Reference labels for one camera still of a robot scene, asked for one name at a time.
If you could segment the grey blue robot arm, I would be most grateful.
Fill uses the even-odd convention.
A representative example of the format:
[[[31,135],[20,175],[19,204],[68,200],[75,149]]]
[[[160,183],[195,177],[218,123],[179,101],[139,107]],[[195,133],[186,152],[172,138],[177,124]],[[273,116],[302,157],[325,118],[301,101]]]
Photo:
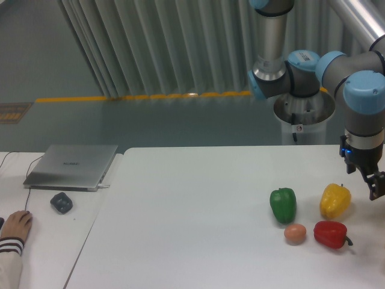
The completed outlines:
[[[384,173],[378,162],[384,143],[384,18],[371,1],[330,1],[330,6],[364,47],[352,57],[331,51],[318,57],[310,51],[283,58],[288,13],[293,1],[251,1],[260,17],[261,44],[248,72],[258,99],[289,94],[315,96],[320,88],[345,110],[340,156],[347,173],[359,171],[369,187],[370,200],[384,196]]]

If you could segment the white striped sleeve forearm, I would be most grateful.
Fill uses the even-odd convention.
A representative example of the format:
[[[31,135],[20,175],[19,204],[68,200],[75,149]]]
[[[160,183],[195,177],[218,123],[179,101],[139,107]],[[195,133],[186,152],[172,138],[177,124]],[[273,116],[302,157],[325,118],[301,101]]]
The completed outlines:
[[[1,238],[1,288],[19,288],[23,248],[20,238]]]

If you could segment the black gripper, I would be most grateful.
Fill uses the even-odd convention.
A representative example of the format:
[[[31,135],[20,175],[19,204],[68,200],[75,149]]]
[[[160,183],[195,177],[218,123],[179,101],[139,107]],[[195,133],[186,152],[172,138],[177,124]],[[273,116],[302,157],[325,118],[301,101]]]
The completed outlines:
[[[355,148],[348,144],[347,136],[343,135],[340,137],[339,154],[344,159],[347,174],[354,173],[358,169],[364,175],[364,181],[369,187],[369,200],[384,196],[384,172],[378,171],[382,145],[372,149]]]

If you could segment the person's hand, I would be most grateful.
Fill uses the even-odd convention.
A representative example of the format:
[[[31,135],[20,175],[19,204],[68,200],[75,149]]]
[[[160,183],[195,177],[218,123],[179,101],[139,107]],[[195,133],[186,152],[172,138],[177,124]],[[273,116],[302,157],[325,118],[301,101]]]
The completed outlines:
[[[32,214],[29,211],[16,211],[5,221],[1,238],[20,239],[27,241],[32,227]]]

